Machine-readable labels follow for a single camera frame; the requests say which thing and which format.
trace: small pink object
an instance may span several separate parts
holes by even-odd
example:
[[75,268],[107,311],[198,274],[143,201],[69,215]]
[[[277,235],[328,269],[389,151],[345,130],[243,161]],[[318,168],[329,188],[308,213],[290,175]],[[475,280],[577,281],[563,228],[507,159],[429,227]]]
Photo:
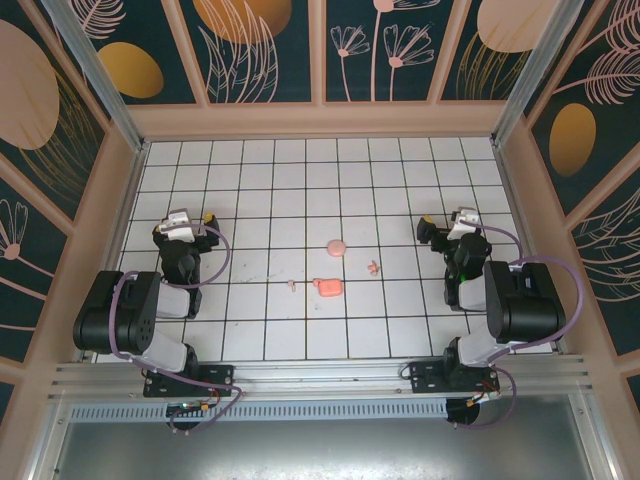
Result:
[[371,265],[369,265],[367,268],[369,269],[369,272],[371,272],[371,275],[373,275],[374,277],[377,276],[378,272],[380,271],[380,267],[375,260],[371,260]]
[[313,280],[313,286],[318,289],[318,293],[321,297],[337,297],[338,295],[342,295],[342,292],[344,291],[342,287],[342,280],[339,278],[315,278]]
[[342,240],[331,240],[327,245],[327,251],[332,257],[341,257],[347,251],[347,246]]

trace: grid tile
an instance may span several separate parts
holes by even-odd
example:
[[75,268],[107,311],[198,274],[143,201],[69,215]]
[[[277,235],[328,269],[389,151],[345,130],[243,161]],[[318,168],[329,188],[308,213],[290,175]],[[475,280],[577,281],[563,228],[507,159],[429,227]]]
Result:
[[[123,270],[160,270],[151,232],[167,209],[196,221],[213,212],[234,249],[203,287],[197,318],[159,323],[207,361],[440,355],[486,320],[444,304],[444,261],[417,244],[419,219],[446,227],[452,210],[477,200],[484,224],[515,232],[487,139],[165,142],[148,165]],[[493,259],[517,256],[510,239],[487,237]],[[330,257],[326,245],[339,238],[346,254]],[[202,279],[225,257],[221,247],[203,254]],[[314,278],[343,279],[344,295],[320,297]]]

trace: flower illustration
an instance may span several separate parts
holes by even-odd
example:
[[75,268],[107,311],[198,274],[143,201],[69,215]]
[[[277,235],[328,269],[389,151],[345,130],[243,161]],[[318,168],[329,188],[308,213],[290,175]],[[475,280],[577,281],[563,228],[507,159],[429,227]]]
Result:
[[349,95],[349,86],[347,85],[347,74],[344,68],[344,59],[352,55],[360,55],[368,52],[371,47],[366,42],[366,36],[362,31],[362,25],[359,27],[346,27],[344,32],[340,27],[331,29],[331,40],[340,55],[340,64],[342,65],[342,82],[344,83],[344,92],[347,95],[347,101],[351,101]]
[[20,256],[20,243],[27,228],[29,210],[16,202],[14,214],[9,202],[0,200],[0,258],[15,260]]
[[439,3],[440,0],[373,0],[373,6],[381,13],[394,10],[418,10],[419,8],[433,7]]
[[428,49],[431,44],[429,27],[407,27],[398,37],[398,25],[384,29],[384,46],[391,66],[389,100],[393,100],[393,79],[396,68],[420,65],[433,60],[434,51]]

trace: white tiled floor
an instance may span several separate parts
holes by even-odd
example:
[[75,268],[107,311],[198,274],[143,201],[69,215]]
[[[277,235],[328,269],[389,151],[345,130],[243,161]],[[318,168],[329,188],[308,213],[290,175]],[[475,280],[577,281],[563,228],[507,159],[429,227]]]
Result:
[[[161,270],[151,231],[168,209],[213,212],[233,246],[198,317],[158,324],[204,361],[440,355],[485,320],[444,304],[444,262],[416,244],[417,221],[446,226],[469,206],[515,233],[486,138],[154,143],[139,190],[122,271]],[[348,246],[342,259],[325,250],[335,238]],[[516,258],[509,238],[488,238],[494,259]],[[204,254],[202,278],[223,258]],[[333,277],[344,295],[320,297],[313,279]]]

